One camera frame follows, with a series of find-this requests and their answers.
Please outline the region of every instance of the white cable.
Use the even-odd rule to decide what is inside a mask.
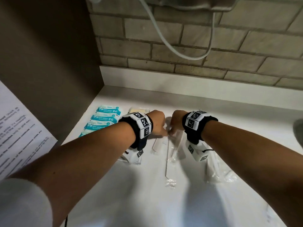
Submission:
[[[144,0],[139,0],[142,4],[142,6],[145,8],[146,12],[148,13],[149,15],[149,18],[151,20],[151,22],[154,24],[154,27],[157,31],[157,33],[159,34],[159,37],[161,38],[161,40],[163,41],[163,43],[173,52],[175,53],[177,56],[179,57],[182,57],[184,59],[187,59],[187,60],[192,60],[192,61],[197,61],[197,60],[201,60],[203,59],[204,57],[206,57],[210,50],[211,50],[211,44],[212,44],[212,39],[213,39],[213,36],[214,36],[214,16],[215,16],[215,13],[213,12],[212,13],[212,19],[211,19],[211,32],[210,32],[210,39],[209,39],[209,44],[208,44],[208,48],[207,48],[207,51],[205,54],[203,54],[202,56],[200,57],[188,57],[184,54],[181,54],[179,53],[176,49],[174,49],[168,42],[167,40],[164,38],[164,36],[162,35],[157,23],[156,23],[156,20],[152,14],[152,12],[150,11],[149,9],[149,6],[146,4],[146,2]]]

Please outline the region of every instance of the packaged toothbrush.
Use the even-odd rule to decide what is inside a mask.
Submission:
[[[108,122],[117,123],[119,120],[119,116],[117,116],[117,114],[115,113],[96,112],[95,114],[92,115],[91,119],[97,121],[108,121]]]
[[[91,120],[89,123],[86,124],[84,129],[88,130],[100,130],[104,127],[110,126],[114,124],[113,122],[107,122],[107,121],[97,121],[97,120]]]
[[[92,133],[94,130],[86,130],[86,129],[84,129],[82,132],[81,132],[81,134],[79,135],[79,138],[80,137],[82,137],[82,136],[85,136],[85,135],[87,135],[87,134],[89,134],[89,133]]]
[[[106,105],[101,105],[100,107],[98,107],[96,112],[114,113],[117,114],[118,116],[121,115],[121,111],[119,107],[106,106]]]

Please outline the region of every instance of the hand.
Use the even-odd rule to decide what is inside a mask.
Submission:
[[[165,115],[162,111],[153,110],[147,115],[151,118],[154,127],[152,130],[152,134],[154,135],[162,135],[162,136],[168,136],[167,131],[164,129],[165,124]]]
[[[171,120],[171,130],[169,131],[169,135],[173,135],[176,133],[177,130],[184,130],[182,126],[182,119],[184,115],[186,115],[187,111],[182,110],[175,110],[172,114],[172,120]]]

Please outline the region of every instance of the black wrist strap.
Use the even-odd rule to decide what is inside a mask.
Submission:
[[[212,117],[212,116],[205,116],[200,122],[199,122],[199,126],[197,130],[191,129],[188,126],[185,126],[185,122],[186,122],[186,118],[188,117],[188,115],[191,112],[187,113],[186,115],[184,115],[184,117],[182,118],[182,126],[185,129],[185,133],[187,134],[187,139],[188,141],[190,141],[192,144],[197,145],[199,143],[199,140],[203,139],[201,138],[201,133],[206,125],[207,122],[214,120],[214,121],[218,121],[217,118]]]
[[[148,118],[149,118],[149,121],[151,122],[151,131],[153,130],[154,128],[154,124],[153,124],[153,121],[152,119],[146,115]],[[119,122],[127,122],[131,128],[134,130],[134,133],[136,135],[136,140],[135,142],[131,145],[131,148],[133,149],[136,149],[137,150],[142,150],[145,146],[146,146],[146,142],[147,142],[147,137],[148,136],[145,136],[144,138],[140,139],[140,129],[137,125],[137,122],[134,121],[132,118],[130,117],[122,117]]]

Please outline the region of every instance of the brick wall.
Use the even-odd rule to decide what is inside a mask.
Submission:
[[[178,51],[205,53],[210,13],[150,8]],[[103,65],[303,90],[303,0],[240,0],[217,13],[213,49],[200,61],[174,55],[138,0],[88,2],[88,9]]]

